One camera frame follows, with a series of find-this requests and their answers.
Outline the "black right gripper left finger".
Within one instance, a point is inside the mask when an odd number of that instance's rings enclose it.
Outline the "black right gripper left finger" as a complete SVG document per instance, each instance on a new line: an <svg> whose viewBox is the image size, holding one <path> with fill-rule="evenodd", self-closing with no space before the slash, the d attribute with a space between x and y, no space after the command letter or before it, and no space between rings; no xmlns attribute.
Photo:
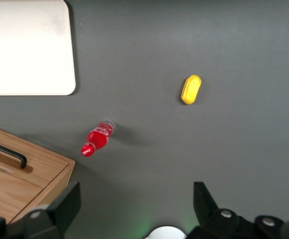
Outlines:
<svg viewBox="0 0 289 239"><path fill-rule="evenodd" d="M71 182L50 204L37 206L23 218L25 239L63 239L81 209L81 187Z"/></svg>

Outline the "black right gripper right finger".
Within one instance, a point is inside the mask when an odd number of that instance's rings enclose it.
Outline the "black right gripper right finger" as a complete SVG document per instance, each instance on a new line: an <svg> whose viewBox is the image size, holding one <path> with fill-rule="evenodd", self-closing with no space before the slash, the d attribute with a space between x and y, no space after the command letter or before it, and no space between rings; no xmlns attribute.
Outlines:
<svg viewBox="0 0 289 239"><path fill-rule="evenodd" d="M229 209L220 209L203 182L194 182L193 207L199 222L188 239L255 239L254 224Z"/></svg>

